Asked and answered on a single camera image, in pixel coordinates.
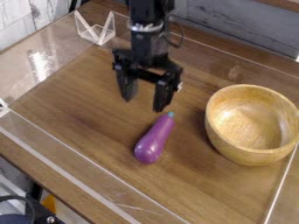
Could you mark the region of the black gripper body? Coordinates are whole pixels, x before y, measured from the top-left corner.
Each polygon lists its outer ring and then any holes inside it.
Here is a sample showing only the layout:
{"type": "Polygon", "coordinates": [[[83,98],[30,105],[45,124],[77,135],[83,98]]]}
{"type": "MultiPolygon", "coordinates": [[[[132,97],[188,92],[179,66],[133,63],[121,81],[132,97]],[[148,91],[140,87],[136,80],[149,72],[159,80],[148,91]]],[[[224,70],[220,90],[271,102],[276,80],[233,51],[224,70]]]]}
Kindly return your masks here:
{"type": "Polygon", "coordinates": [[[113,70],[131,70],[137,79],[152,83],[159,80],[176,80],[180,85],[183,68],[169,59],[168,46],[180,44],[169,40],[165,26],[153,31],[131,31],[131,48],[112,50],[113,70]]]}

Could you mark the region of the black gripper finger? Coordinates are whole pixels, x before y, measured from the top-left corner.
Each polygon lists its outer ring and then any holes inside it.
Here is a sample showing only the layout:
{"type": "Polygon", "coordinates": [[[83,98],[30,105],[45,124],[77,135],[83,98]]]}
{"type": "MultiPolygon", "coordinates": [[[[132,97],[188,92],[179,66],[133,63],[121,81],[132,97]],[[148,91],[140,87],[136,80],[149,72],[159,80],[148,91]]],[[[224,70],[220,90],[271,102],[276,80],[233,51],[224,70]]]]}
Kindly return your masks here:
{"type": "Polygon", "coordinates": [[[129,102],[137,92],[137,76],[131,70],[116,71],[116,82],[123,99],[129,102]]]}
{"type": "Polygon", "coordinates": [[[173,93],[179,90],[179,82],[176,80],[159,80],[155,83],[153,93],[153,111],[161,112],[171,104],[173,93]]]}

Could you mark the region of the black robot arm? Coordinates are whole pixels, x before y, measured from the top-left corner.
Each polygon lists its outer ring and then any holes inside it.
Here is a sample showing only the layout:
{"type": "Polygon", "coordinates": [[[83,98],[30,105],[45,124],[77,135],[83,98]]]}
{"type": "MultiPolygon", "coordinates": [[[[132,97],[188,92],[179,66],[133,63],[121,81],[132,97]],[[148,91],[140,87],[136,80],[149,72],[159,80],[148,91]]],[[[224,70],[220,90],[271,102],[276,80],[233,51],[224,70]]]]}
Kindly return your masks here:
{"type": "Polygon", "coordinates": [[[173,0],[129,0],[131,48],[112,50],[112,69],[121,97],[127,102],[136,95],[137,80],[155,84],[153,111],[171,104],[181,84],[183,68],[168,58],[168,46],[179,47],[167,35],[173,0]]]}

